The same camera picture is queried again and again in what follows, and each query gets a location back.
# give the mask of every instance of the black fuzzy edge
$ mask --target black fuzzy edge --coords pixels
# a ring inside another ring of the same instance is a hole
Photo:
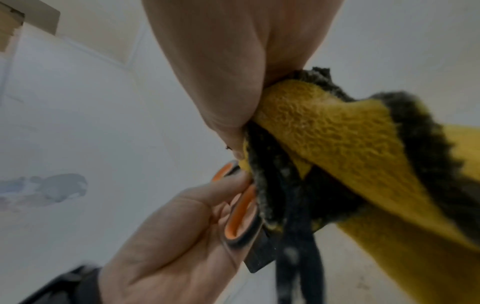
[[[480,197],[469,189],[480,183],[461,175],[463,163],[451,155],[442,126],[422,111],[419,100],[405,92],[372,96],[389,109],[398,137],[417,178],[443,214],[475,244],[480,245]]]

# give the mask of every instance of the white ceiling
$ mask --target white ceiling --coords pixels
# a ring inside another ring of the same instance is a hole
[[[145,20],[140,0],[42,0],[61,13],[57,35],[127,63]]]

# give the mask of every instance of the wall stain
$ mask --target wall stain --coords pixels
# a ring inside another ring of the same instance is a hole
[[[61,203],[85,196],[87,188],[87,179],[76,173],[0,180],[0,212],[19,212],[24,208]]]

